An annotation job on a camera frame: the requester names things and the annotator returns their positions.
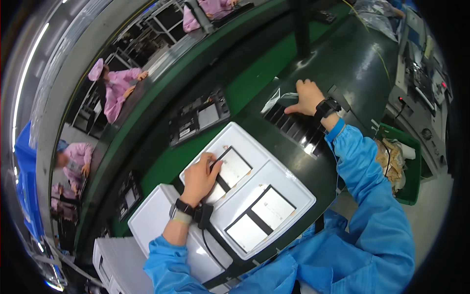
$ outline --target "stack of white boxes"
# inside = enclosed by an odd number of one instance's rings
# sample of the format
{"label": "stack of white boxes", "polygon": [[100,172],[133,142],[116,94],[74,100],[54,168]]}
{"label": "stack of white boxes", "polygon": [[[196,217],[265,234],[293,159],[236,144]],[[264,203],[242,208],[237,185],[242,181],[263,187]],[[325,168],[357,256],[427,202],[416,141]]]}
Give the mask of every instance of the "stack of white boxes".
{"label": "stack of white boxes", "polygon": [[[149,256],[149,242],[163,233],[171,206],[179,196],[172,185],[158,185],[128,221],[134,237],[95,240],[93,265],[110,294],[153,293],[152,281],[142,268]],[[209,232],[204,235],[211,251],[228,268],[233,262],[230,255]],[[199,282],[205,283],[224,272],[208,253],[195,223],[189,228],[186,247],[191,275]],[[228,289],[220,285],[210,291],[222,294]]]}
{"label": "stack of white boxes", "polygon": [[152,280],[143,271],[146,260],[134,237],[94,241],[93,265],[109,294],[153,293]]}

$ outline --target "watch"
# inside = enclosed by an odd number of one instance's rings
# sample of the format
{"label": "watch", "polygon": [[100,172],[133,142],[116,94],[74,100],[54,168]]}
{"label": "watch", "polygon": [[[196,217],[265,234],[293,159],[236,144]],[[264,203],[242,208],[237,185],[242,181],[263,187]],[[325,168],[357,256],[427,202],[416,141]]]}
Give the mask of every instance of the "watch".
{"label": "watch", "polygon": [[316,107],[316,112],[313,117],[315,118],[327,118],[330,114],[340,111],[341,106],[336,103],[333,99],[328,99],[328,100],[323,100],[320,103],[318,103]]}

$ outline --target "white tray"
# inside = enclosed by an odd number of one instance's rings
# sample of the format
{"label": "white tray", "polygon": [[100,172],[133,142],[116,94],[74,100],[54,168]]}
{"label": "white tray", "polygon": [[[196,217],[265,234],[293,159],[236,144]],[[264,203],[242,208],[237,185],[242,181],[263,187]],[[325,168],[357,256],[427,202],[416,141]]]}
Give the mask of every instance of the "white tray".
{"label": "white tray", "polygon": [[[132,235],[146,257],[149,256],[149,242],[163,233],[166,224],[170,220],[170,207],[179,197],[180,195],[175,187],[160,184],[145,198],[127,222]],[[225,268],[228,268],[233,259],[208,231],[204,232],[204,236],[212,253]],[[188,249],[187,263],[191,275],[199,282],[205,283],[224,272],[224,269],[207,251],[201,230],[197,228],[195,223],[189,227],[186,248]]]}
{"label": "white tray", "polygon": [[[316,197],[276,157],[234,122],[230,122],[218,133],[184,170],[198,162],[203,152],[214,153],[218,158],[229,146],[232,146],[252,166],[252,171],[213,204],[211,223],[238,256],[248,260],[295,224],[315,204]],[[183,184],[184,170],[180,173]],[[251,251],[245,252],[225,232],[225,229],[261,195],[268,185],[272,185],[296,207],[296,210],[261,243]]]}

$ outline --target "white foam box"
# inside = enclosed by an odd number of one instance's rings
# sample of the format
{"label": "white foam box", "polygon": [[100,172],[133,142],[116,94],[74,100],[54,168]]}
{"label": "white foam box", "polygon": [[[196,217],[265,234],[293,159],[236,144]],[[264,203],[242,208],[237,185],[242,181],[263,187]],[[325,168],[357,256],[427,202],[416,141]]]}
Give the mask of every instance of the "white foam box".
{"label": "white foam box", "polygon": [[146,260],[134,237],[94,241],[93,266],[110,294],[152,293],[152,280],[143,270]]}
{"label": "white foam box", "polygon": [[[149,256],[149,242],[163,233],[170,220],[171,206],[179,197],[180,194],[175,187],[160,184],[145,198],[127,222],[146,257]],[[204,236],[212,253],[225,268],[228,268],[233,259],[208,231],[204,232]],[[201,230],[195,223],[189,227],[186,247],[188,249],[187,264],[191,270],[191,276],[199,282],[205,283],[225,271],[207,251]]]}
{"label": "white foam box", "polygon": [[[242,127],[230,122],[201,152],[188,164],[199,161],[203,152],[211,152],[219,158],[229,147],[252,167],[252,170],[231,188],[224,196],[213,203],[211,223],[222,238],[243,260],[248,260],[272,244],[285,233],[316,202],[316,197],[265,147],[256,141]],[[184,170],[180,179],[184,184]],[[246,252],[226,232],[247,208],[253,204],[267,186],[272,185],[296,209],[269,236]]]}

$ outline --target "person's right hand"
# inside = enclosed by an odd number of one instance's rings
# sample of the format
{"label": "person's right hand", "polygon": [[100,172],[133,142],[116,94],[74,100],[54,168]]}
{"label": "person's right hand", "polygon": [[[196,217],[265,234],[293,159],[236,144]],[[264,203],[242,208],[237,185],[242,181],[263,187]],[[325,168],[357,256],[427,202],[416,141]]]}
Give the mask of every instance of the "person's right hand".
{"label": "person's right hand", "polygon": [[122,97],[123,97],[124,99],[127,99],[127,98],[129,97],[129,95],[134,91],[134,89],[135,89],[135,85],[129,87],[129,88],[124,92],[124,94],[122,95]]}
{"label": "person's right hand", "polygon": [[230,0],[229,4],[230,4],[231,7],[233,7],[233,6],[237,5],[238,2],[240,2],[240,0]]}
{"label": "person's right hand", "polygon": [[285,114],[294,112],[300,112],[305,115],[314,115],[317,111],[317,105],[325,100],[320,89],[318,89],[315,82],[311,82],[309,79],[302,81],[301,79],[296,83],[298,93],[298,103],[291,105],[284,110]]}
{"label": "person's right hand", "polygon": [[216,160],[214,154],[203,153],[197,163],[184,171],[185,187],[180,198],[181,201],[196,207],[202,198],[209,194],[222,166],[222,161],[217,161],[211,171],[209,162]]}

